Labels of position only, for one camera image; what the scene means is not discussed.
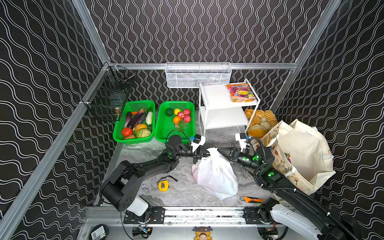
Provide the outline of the white plastic grocery bag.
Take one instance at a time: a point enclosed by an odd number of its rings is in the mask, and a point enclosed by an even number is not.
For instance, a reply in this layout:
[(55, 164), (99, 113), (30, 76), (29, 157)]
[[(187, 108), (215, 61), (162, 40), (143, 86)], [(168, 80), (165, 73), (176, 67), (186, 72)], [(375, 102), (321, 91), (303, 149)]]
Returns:
[(203, 157), (192, 166), (195, 182), (219, 200), (236, 195), (238, 181), (230, 162), (217, 148), (209, 148), (208, 152), (208, 157)]

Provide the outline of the red apple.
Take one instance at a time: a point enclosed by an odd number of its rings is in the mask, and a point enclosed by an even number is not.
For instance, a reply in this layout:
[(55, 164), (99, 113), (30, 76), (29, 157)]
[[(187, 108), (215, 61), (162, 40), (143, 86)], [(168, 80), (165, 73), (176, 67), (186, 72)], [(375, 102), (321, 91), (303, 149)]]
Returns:
[(184, 122), (185, 122), (185, 123), (190, 123), (191, 120), (192, 120), (192, 118), (191, 118), (190, 115), (185, 115), (185, 116), (184, 116)]

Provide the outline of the cream canvas tote bag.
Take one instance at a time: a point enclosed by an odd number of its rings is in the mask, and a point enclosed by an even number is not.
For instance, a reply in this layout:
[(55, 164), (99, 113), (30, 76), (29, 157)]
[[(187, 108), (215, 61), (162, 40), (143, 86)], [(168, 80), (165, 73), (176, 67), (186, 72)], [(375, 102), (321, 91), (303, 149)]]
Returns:
[(326, 138), (317, 128), (297, 119), (291, 124), (280, 121), (261, 141), (272, 148), (274, 168), (307, 195), (315, 193), (336, 173)]

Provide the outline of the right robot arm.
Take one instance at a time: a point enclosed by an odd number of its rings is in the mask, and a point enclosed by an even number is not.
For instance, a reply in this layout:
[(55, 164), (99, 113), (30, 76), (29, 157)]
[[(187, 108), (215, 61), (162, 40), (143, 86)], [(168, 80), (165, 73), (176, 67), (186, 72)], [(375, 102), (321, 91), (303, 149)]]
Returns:
[(338, 215), (324, 207), (291, 183), (273, 167), (272, 149), (258, 147), (253, 155), (238, 148), (218, 148), (218, 152), (231, 162), (254, 170), (258, 186), (282, 198), (295, 208), (290, 211), (277, 200), (267, 200), (259, 209), (262, 221), (273, 220), (311, 240), (357, 240), (357, 222), (346, 215)]

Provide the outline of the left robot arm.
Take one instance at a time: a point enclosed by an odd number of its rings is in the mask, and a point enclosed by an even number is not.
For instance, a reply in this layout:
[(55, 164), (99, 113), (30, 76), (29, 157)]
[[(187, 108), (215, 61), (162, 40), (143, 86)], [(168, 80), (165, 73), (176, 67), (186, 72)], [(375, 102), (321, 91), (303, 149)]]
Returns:
[(179, 157), (192, 157), (194, 162), (207, 157), (209, 152), (202, 148), (206, 138), (196, 134), (182, 143), (179, 135), (173, 135), (165, 143), (166, 148), (161, 154), (150, 161), (143, 163), (130, 163), (122, 161), (108, 176), (100, 189), (104, 197), (119, 212), (129, 211), (136, 216), (142, 216), (150, 205), (138, 196), (143, 181), (157, 175), (171, 172), (179, 164)]

